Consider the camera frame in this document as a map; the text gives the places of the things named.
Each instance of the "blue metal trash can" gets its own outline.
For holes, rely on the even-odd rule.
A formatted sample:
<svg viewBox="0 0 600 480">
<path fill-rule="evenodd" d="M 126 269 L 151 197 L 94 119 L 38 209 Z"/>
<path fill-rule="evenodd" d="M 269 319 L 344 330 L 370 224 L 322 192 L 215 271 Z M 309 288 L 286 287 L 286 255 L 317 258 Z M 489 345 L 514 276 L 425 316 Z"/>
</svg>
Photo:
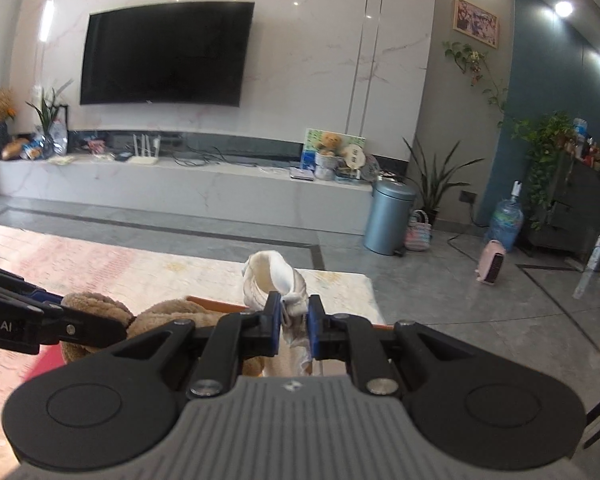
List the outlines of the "blue metal trash can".
<svg viewBox="0 0 600 480">
<path fill-rule="evenodd" d="M 375 253 L 392 255 L 404 245 L 416 190 L 400 182 L 379 180 L 374 184 L 372 196 L 364 245 Z"/>
</svg>

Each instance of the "large plastic water bottle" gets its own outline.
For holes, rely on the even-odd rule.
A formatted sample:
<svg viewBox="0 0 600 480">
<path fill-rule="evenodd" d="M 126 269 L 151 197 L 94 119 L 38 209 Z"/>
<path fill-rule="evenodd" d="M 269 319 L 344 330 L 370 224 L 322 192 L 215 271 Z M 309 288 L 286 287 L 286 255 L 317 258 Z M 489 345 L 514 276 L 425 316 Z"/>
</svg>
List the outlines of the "large plastic water bottle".
<svg viewBox="0 0 600 480">
<path fill-rule="evenodd" d="M 513 244 L 525 221 L 518 198 L 521 188 L 522 183 L 516 181 L 511 191 L 511 198 L 502 200 L 496 206 L 496 211 L 493 212 L 493 216 L 491 217 L 489 230 L 484 236 L 486 242 L 490 240 L 499 241 L 507 253 L 513 249 Z"/>
</svg>

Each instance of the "teal wall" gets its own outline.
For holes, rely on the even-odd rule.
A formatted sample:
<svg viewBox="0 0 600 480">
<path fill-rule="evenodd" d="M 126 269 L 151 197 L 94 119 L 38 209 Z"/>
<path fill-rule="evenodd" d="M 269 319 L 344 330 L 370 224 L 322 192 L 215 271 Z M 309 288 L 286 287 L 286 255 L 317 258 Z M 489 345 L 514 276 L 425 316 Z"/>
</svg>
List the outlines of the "teal wall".
<svg viewBox="0 0 600 480">
<path fill-rule="evenodd" d="M 600 145 L 600 54 L 542 0 L 516 0 L 508 113 L 535 119 L 564 110 L 589 123 Z M 478 221 L 488 222 L 495 205 L 526 172 L 526 142 L 500 131 L 491 176 Z"/>
</svg>

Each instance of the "black tv screen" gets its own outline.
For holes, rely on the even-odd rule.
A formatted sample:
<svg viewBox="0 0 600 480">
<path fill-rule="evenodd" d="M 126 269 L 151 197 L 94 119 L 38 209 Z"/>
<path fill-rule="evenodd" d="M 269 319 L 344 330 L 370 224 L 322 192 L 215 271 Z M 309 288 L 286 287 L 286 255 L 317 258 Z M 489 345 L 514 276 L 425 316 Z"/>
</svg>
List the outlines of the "black tv screen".
<svg viewBox="0 0 600 480">
<path fill-rule="evenodd" d="M 253 2 L 183 2 L 92 14 L 80 104 L 239 106 Z"/>
</svg>

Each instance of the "metal bolt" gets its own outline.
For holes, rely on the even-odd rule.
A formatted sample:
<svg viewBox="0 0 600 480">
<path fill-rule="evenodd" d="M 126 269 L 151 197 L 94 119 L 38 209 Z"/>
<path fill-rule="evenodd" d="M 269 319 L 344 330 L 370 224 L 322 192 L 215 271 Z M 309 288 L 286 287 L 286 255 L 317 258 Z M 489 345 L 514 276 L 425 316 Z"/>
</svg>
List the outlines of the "metal bolt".
<svg viewBox="0 0 600 480">
<path fill-rule="evenodd" d="M 222 384 L 213 379 L 200 379 L 193 383 L 190 391 L 198 397 L 214 397 L 222 391 Z"/>
<path fill-rule="evenodd" d="M 380 377 L 371 379 L 366 384 L 366 389 L 374 395 L 391 395 L 398 391 L 398 383 L 393 379 Z"/>
<path fill-rule="evenodd" d="M 282 385 L 282 387 L 286 391 L 294 394 L 294 393 L 296 393 L 296 391 L 298 391 L 300 388 L 302 388 L 302 383 L 300 381 L 293 380 L 293 381 L 289 381 L 288 383 L 284 383 Z"/>
</svg>

